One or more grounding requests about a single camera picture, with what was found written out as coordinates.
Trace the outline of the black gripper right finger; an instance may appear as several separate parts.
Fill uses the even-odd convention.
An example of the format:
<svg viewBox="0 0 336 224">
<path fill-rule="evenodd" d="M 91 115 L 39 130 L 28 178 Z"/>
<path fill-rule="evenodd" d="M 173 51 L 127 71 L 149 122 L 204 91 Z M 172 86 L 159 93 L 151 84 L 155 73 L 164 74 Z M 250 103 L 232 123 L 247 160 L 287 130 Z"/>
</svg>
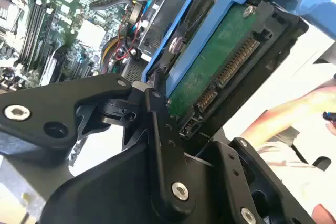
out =
<svg viewBox="0 0 336 224">
<path fill-rule="evenodd" d="M 291 192 L 244 139 L 207 144 L 225 216 L 231 223 L 313 223 Z"/>
</svg>

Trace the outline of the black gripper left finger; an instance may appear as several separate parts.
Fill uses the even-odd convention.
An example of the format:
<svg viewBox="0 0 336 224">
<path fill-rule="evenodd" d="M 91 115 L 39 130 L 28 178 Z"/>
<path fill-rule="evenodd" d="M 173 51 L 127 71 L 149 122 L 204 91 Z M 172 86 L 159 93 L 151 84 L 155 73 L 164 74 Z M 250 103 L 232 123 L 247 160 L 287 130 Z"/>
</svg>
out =
<svg viewBox="0 0 336 224">
<path fill-rule="evenodd" d="M 187 163 L 158 90 L 107 73 L 1 95 L 1 153 L 35 165 L 60 165 L 78 139 L 112 124 L 126 130 L 123 151 L 147 147 L 154 211 L 167 220 L 189 216 L 195 198 Z"/>
</svg>

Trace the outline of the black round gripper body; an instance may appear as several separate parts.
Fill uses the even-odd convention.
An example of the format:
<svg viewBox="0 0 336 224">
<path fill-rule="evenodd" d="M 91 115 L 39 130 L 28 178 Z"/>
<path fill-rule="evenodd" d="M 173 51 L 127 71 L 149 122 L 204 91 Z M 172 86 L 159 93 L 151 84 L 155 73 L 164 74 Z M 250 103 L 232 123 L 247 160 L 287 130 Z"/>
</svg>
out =
<svg viewBox="0 0 336 224">
<path fill-rule="evenodd" d="M 179 222 L 234 223 L 214 165 L 185 158 L 195 208 Z M 153 209 L 147 147 L 132 147 L 63 183 L 45 204 L 39 223 L 171 223 Z"/>
</svg>

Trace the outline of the person's bare hand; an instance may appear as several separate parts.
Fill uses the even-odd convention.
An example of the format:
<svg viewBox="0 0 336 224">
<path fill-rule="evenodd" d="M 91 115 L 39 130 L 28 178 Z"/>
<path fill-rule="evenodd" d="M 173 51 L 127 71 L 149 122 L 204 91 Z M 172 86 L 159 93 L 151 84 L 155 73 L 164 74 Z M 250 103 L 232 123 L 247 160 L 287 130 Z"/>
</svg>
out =
<svg viewBox="0 0 336 224">
<path fill-rule="evenodd" d="M 311 92 L 312 104 L 318 112 L 335 113 L 335 79 L 325 82 Z"/>
<path fill-rule="evenodd" d="M 321 204 L 314 207 L 312 219 L 316 224 L 335 224 L 335 219 Z"/>
</svg>

